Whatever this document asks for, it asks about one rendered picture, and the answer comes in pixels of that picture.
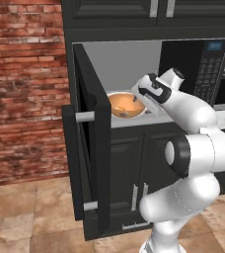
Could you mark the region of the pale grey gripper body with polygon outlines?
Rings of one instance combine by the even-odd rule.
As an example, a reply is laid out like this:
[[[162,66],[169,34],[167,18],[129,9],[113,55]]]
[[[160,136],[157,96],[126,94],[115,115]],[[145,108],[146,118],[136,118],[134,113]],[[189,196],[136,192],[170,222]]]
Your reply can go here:
[[[131,92],[134,97],[139,100],[145,108],[150,111],[155,116],[160,116],[163,113],[163,109],[159,106],[159,104],[148,94],[142,95],[138,90],[138,85],[135,84],[131,88]]]

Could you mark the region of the orange bowl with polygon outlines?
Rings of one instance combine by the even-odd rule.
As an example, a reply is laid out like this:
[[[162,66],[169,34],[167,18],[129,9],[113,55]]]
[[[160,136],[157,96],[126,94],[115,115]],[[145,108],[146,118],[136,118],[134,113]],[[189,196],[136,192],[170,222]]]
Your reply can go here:
[[[135,118],[145,110],[145,106],[139,100],[133,102],[134,95],[132,93],[113,93],[108,94],[108,97],[112,107],[112,114],[118,118]],[[125,108],[126,112],[118,112],[114,109],[116,106]]]

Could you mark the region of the black lower cupboard door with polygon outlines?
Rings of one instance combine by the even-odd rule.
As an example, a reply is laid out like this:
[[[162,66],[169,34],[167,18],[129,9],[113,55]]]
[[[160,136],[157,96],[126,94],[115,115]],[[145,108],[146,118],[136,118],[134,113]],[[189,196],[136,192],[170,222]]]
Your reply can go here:
[[[168,187],[179,179],[179,176],[166,162],[165,147],[172,137],[183,134],[184,132],[181,130],[171,133],[147,134],[147,145],[146,150],[144,151],[144,183],[149,186],[147,194],[152,194]]]
[[[112,130],[111,140],[111,228],[133,224],[133,185],[138,187],[143,145],[142,133]]]

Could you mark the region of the black cupboard door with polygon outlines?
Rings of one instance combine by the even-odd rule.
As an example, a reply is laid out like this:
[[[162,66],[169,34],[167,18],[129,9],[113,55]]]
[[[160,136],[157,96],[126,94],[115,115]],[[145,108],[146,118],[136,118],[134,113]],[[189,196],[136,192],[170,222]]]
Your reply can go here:
[[[159,27],[225,26],[225,0],[176,0],[173,18],[166,17],[168,0],[159,0]]]
[[[181,130],[171,133],[147,134],[147,145],[146,150],[144,151],[144,183],[149,186],[147,194],[152,194],[168,187],[179,179],[179,176],[166,162],[165,147],[172,137],[183,134],[184,132]]]
[[[138,187],[143,145],[142,133],[112,130],[111,140],[111,228],[133,224],[133,185]]]
[[[146,28],[155,27],[150,18],[150,0],[61,0],[63,27]]]

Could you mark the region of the black microwave door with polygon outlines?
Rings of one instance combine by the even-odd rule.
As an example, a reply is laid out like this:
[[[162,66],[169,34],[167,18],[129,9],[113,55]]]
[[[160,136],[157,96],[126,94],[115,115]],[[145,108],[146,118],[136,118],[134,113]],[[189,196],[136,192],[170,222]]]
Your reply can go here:
[[[98,231],[103,232],[110,227],[111,211],[111,103],[80,43],[72,45],[68,62],[72,67],[70,105],[75,109],[85,144],[92,204],[95,205],[86,211],[97,212]]]

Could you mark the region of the black microwave oven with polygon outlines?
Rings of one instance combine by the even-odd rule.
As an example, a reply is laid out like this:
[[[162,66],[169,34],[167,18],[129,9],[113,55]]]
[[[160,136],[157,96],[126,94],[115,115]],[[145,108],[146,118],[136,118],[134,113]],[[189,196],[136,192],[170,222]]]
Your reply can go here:
[[[83,48],[110,97],[131,96],[144,74],[176,68],[185,77],[179,89],[208,102],[221,72],[225,40],[85,42]]]

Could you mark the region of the black upper cupboard door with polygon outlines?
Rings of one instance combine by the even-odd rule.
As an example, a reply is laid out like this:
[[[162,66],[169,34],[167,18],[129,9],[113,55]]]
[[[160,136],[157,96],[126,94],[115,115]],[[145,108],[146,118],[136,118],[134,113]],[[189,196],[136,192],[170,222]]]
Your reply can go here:
[[[225,26],[225,0],[176,0],[173,18],[166,17],[168,0],[159,0],[159,27]]]
[[[155,27],[150,18],[150,0],[61,0],[63,27],[146,28]]]

